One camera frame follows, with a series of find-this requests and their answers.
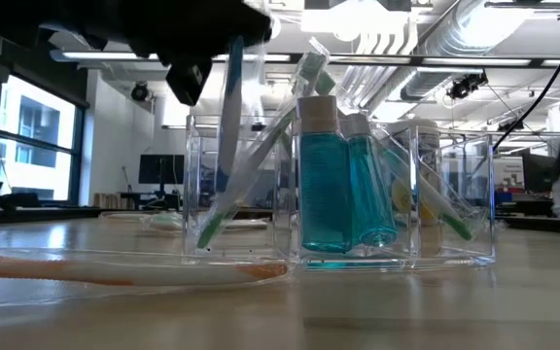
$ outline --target security camera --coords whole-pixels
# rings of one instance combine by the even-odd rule
[[[148,102],[153,99],[153,92],[148,89],[148,82],[137,82],[131,91],[131,98],[137,102]]]
[[[488,84],[487,75],[485,72],[481,74],[469,74],[463,79],[453,82],[453,86],[446,92],[446,95],[451,99],[464,99],[471,93]]]

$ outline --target white bottle cap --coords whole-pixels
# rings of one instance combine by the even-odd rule
[[[343,136],[350,138],[356,135],[370,135],[370,124],[367,116],[363,114],[352,114],[347,116],[346,127],[343,128]]]
[[[340,129],[340,134],[347,138],[353,129],[350,125],[349,117],[342,113],[338,113],[338,128]]]
[[[297,116],[302,133],[336,132],[336,98],[302,97],[297,100]]]

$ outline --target workbench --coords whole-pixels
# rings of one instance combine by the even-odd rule
[[[99,219],[0,226],[0,247],[170,253],[178,241]],[[102,297],[112,288],[0,279],[0,349],[560,349],[560,233],[507,230],[487,268]]]

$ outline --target black robotic arm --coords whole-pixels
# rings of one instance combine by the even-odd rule
[[[242,0],[0,0],[0,36],[31,48],[53,31],[82,35],[97,50],[129,44],[142,57],[156,53],[170,66],[166,81],[193,106],[212,58],[240,35],[246,46],[269,40],[271,20]]]

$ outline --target blue mouthwash bottle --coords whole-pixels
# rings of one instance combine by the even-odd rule
[[[383,247],[397,240],[392,198],[377,161],[377,148],[366,116],[347,116],[343,135],[349,143],[354,210],[353,243]]]
[[[337,133],[336,113],[333,96],[297,101],[301,246],[315,252],[352,248],[349,148]]]

